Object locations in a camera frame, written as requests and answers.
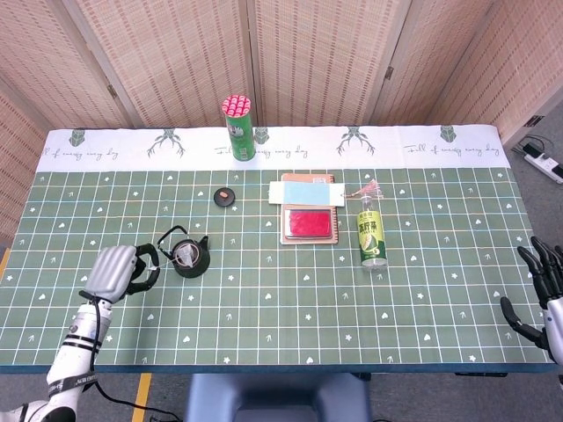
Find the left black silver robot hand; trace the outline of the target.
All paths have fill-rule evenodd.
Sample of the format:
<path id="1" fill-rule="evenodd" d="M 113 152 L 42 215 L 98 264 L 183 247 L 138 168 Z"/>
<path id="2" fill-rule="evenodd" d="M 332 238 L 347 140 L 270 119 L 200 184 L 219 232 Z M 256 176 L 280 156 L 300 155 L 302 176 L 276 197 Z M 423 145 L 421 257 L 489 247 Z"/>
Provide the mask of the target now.
<path id="1" fill-rule="evenodd" d="M 147 269 L 143 255 L 150 256 L 150 276 L 146 281 L 135 282 Z M 106 247 L 99 253 L 79 295 L 89 301 L 96 299 L 115 304 L 126 295 L 150 290 L 156 284 L 159 273 L 159 258 L 152 244 Z"/>

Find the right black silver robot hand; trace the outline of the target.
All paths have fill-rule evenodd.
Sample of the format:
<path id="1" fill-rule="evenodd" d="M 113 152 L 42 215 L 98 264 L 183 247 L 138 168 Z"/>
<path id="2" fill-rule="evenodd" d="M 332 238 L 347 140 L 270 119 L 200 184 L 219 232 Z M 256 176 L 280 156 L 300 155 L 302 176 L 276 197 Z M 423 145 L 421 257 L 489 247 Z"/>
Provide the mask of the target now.
<path id="1" fill-rule="evenodd" d="M 532 236 L 530 242 L 537 257 L 523 246 L 518 246 L 517 252 L 532 276 L 545 325 L 540 331 L 524 324 L 507 297 L 500 299 L 501 311 L 515 332 L 547 351 L 553 362 L 562 365 L 562 248 L 551 247 L 537 236 Z"/>

